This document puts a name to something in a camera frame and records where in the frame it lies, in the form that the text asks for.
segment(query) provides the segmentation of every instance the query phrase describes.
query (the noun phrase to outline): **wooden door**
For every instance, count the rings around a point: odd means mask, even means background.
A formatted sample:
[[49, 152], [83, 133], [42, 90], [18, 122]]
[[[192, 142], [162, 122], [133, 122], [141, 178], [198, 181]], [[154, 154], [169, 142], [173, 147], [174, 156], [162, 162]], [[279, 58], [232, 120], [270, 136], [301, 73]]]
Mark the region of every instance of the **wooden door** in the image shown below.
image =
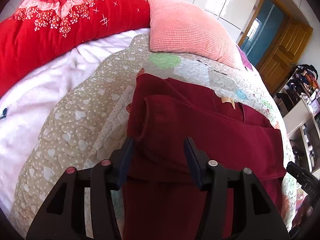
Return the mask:
[[276, 92], [297, 63], [312, 31], [310, 26], [289, 19], [274, 49], [258, 70], [270, 94]]

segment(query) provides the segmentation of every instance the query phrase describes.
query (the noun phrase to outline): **maroon fabric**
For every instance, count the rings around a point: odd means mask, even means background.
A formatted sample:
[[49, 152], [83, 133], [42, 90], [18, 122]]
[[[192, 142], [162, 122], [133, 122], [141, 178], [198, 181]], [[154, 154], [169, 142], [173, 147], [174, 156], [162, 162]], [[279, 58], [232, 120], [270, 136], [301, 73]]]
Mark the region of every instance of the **maroon fabric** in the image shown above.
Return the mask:
[[[188, 136], [226, 168], [251, 168], [281, 211], [281, 133], [254, 109], [237, 103], [234, 110], [209, 88], [143, 74], [127, 134], [138, 143], [123, 187], [124, 240], [194, 239], [206, 193], [191, 181], [183, 152]], [[229, 190], [225, 236], [232, 214]]]

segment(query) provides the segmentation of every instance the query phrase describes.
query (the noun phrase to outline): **silver screw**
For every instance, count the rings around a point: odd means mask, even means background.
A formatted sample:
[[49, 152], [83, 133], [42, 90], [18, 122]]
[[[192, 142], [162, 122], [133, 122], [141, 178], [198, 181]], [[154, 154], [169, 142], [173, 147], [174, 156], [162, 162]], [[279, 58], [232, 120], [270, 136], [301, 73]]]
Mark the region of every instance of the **silver screw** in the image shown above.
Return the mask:
[[215, 166], [218, 165], [218, 163], [217, 163], [216, 161], [214, 161], [214, 160], [208, 161], [208, 164], [209, 164], [210, 166], [212, 166], [212, 167], [215, 167]]
[[246, 174], [251, 174], [251, 173], [252, 173], [252, 170], [249, 169], [249, 168], [244, 168], [243, 171], [244, 171], [244, 173], [246, 173]]

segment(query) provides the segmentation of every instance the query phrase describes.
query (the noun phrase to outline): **black clamp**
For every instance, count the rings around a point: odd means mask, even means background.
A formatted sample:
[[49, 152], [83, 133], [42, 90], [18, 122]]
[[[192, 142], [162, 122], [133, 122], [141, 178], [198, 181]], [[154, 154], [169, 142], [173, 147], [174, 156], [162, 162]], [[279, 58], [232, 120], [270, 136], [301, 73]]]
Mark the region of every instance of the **black clamp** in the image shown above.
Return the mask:
[[126, 181], [134, 152], [128, 137], [109, 160], [77, 171], [69, 167], [62, 174], [34, 218], [26, 240], [90, 240], [84, 224], [84, 188], [90, 187], [94, 239], [121, 240], [110, 190], [119, 190]]
[[308, 194], [309, 205], [313, 212], [309, 218], [304, 215], [300, 225], [295, 226], [289, 232], [292, 240], [319, 239], [320, 236], [320, 182], [309, 171], [299, 167], [293, 162], [287, 165], [287, 172], [296, 178], [297, 182]]
[[[26, 240], [90, 240], [84, 224], [84, 188], [90, 187], [93, 238], [121, 240], [110, 190], [126, 181], [133, 138], [93, 168], [77, 171], [69, 167], [44, 200]], [[287, 240], [289, 234], [272, 200], [249, 168], [224, 168], [186, 138], [184, 153], [195, 184], [207, 191], [197, 240], [220, 240], [225, 222], [227, 189], [234, 190], [232, 236], [237, 240]]]
[[208, 192], [195, 239], [222, 239], [228, 188], [234, 191], [233, 227], [228, 239], [290, 239], [274, 203], [249, 168], [226, 169], [198, 150], [191, 137], [185, 139], [184, 153], [195, 184]]

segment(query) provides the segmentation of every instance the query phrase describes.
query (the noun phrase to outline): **bolt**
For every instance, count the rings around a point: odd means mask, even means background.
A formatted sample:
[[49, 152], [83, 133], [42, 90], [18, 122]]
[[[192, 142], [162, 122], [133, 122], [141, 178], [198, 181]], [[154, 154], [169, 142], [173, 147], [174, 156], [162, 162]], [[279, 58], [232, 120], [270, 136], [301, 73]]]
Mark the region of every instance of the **bolt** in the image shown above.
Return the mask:
[[102, 166], [109, 166], [111, 164], [111, 161], [110, 160], [103, 160], [101, 161], [101, 165]]
[[72, 173], [74, 173], [75, 171], [76, 171], [76, 168], [75, 168], [75, 167], [69, 167], [69, 168], [66, 169], [66, 173], [68, 173], [68, 174], [72, 174]]
[[249, 169], [249, 168], [244, 168], [243, 171], [244, 171], [244, 173], [246, 173], [246, 174], [251, 174], [251, 173], [252, 173], [252, 170]]
[[215, 166], [218, 165], [218, 163], [217, 163], [216, 161], [214, 161], [214, 160], [208, 161], [208, 164], [209, 164], [210, 166], [212, 166], [212, 167], [215, 167]]

